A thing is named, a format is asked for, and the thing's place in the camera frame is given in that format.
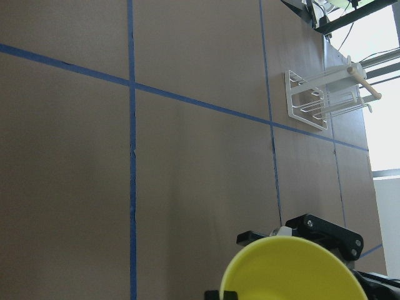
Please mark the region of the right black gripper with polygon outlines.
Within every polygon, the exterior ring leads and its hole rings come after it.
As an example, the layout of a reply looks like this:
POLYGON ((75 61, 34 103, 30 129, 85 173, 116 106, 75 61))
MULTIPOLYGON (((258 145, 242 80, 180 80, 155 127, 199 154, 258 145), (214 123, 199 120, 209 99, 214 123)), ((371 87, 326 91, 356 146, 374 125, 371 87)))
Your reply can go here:
POLYGON ((269 235, 246 231, 237 236, 236 242, 243 249, 259 239, 276 236, 302 238, 328 250, 356 277, 366 293, 366 299, 399 299, 398 280, 355 270, 354 262, 359 259, 364 246, 360 234, 312 214, 304 214, 290 219, 284 226, 273 230, 269 235))

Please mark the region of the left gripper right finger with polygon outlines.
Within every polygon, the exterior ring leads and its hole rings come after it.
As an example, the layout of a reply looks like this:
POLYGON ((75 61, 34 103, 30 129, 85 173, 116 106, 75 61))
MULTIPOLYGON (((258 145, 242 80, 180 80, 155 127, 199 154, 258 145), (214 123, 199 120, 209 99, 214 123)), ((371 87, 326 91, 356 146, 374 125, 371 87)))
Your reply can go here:
POLYGON ((224 291, 223 300, 238 300, 238 294, 236 291, 224 291))

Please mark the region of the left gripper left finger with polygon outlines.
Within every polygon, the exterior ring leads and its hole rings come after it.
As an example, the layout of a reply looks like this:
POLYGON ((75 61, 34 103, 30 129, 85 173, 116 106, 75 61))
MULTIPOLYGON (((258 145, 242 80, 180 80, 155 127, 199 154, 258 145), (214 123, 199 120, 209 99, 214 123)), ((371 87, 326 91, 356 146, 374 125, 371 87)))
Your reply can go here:
POLYGON ((205 291, 204 300, 219 300, 219 291, 218 290, 205 291))

